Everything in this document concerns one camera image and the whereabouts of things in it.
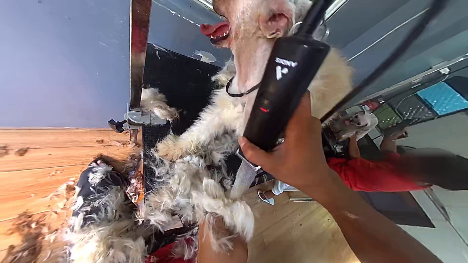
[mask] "dog's paw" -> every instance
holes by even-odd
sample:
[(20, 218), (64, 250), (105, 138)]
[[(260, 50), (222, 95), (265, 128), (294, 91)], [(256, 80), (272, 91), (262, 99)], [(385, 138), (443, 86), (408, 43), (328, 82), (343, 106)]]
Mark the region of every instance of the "dog's paw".
[(153, 112), (161, 119), (166, 119), (170, 122), (179, 118), (179, 111), (176, 108), (171, 108), (169, 106), (162, 108), (154, 108)]
[(168, 161), (175, 161), (187, 156), (187, 147), (184, 142), (180, 141), (175, 135), (168, 135), (158, 145), (156, 145), (156, 153), (159, 157)]

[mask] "black hair clipper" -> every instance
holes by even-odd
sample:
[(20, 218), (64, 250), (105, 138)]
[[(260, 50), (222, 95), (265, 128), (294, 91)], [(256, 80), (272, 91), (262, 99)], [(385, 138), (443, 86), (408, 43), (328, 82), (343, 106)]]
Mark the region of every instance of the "black hair clipper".
[(330, 47), (312, 38), (332, 0), (314, 1), (299, 30), (276, 40), (244, 137), (271, 151), (317, 74)]

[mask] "hand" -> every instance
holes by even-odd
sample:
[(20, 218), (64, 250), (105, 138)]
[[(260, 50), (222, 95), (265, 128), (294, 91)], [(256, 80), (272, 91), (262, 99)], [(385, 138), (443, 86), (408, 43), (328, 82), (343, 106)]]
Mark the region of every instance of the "hand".
[(306, 92), (288, 123), (284, 143), (273, 152), (263, 151), (245, 137), (239, 138), (239, 144), (248, 160), (289, 185), (307, 189), (317, 199), (337, 175), (331, 172), (323, 154), (320, 121), (310, 112), (310, 94)]
[(399, 131), (396, 131), (394, 132), (392, 135), (390, 135), (390, 139), (391, 140), (396, 140), (398, 139), (398, 137), (402, 136), (406, 131), (406, 127), (404, 127), (403, 129), (399, 130)]

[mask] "dog's leg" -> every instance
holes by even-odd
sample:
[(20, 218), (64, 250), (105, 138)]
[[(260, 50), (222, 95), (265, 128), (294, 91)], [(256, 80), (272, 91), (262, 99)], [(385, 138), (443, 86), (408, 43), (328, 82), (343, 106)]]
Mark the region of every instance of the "dog's leg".
[(179, 117), (175, 108), (167, 105), (164, 94), (159, 93), (157, 88), (144, 88), (141, 90), (141, 109), (145, 112), (153, 112), (161, 119), (172, 122)]
[(243, 107), (234, 103), (224, 90), (216, 91), (213, 104), (180, 137), (170, 134), (156, 146), (157, 154), (170, 161), (197, 153), (201, 146), (226, 130), (240, 130)]
[(242, 194), (249, 188), (256, 175), (257, 172), (245, 161), (242, 161), (241, 166), (237, 170), (234, 185), (229, 193), (229, 198), (232, 200), (240, 199)]

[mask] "small white dog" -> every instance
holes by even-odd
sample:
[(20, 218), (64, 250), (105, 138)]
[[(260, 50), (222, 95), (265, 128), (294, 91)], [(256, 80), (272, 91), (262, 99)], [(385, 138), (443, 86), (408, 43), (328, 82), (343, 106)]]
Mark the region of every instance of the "small white dog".
[(335, 133), (338, 140), (342, 141), (356, 135), (361, 139), (371, 129), (375, 128), (379, 119), (373, 114), (364, 111), (358, 111), (347, 114), (334, 121), (330, 128)]

